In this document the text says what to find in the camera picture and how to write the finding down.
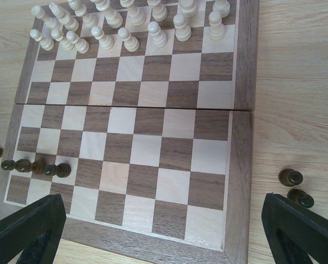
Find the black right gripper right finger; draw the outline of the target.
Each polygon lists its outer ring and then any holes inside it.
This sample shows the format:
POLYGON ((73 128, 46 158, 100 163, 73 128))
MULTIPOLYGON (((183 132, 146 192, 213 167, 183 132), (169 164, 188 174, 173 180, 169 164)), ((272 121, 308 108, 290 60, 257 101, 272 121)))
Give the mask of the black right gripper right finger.
POLYGON ((328 263, 328 220, 280 194, 266 194, 262 224, 275 263, 328 263))

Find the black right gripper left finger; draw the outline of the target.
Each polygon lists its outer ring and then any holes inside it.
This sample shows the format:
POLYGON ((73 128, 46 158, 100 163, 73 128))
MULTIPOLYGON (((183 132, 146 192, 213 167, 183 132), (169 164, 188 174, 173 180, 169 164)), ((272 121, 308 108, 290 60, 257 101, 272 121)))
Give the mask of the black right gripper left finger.
POLYGON ((66 221, 60 194, 47 195, 0 220, 0 263, 53 263, 66 221))

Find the dark pawn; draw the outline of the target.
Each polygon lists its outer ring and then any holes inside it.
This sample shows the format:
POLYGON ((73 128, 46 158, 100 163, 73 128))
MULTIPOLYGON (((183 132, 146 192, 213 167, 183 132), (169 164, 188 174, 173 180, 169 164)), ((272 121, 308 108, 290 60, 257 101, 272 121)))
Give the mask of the dark pawn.
POLYGON ((66 178, 71 173, 71 166, 68 163, 48 164, 45 166, 44 174, 47 176, 57 176, 59 178, 66 178))
POLYGON ((47 163, 43 158, 34 162, 30 162, 28 159, 21 159, 16 161, 15 169, 22 173, 33 172, 35 174, 43 174, 46 165, 47 163))
POLYGON ((279 173, 279 181, 287 187, 293 187, 303 182, 303 175, 294 169, 286 168, 279 173))

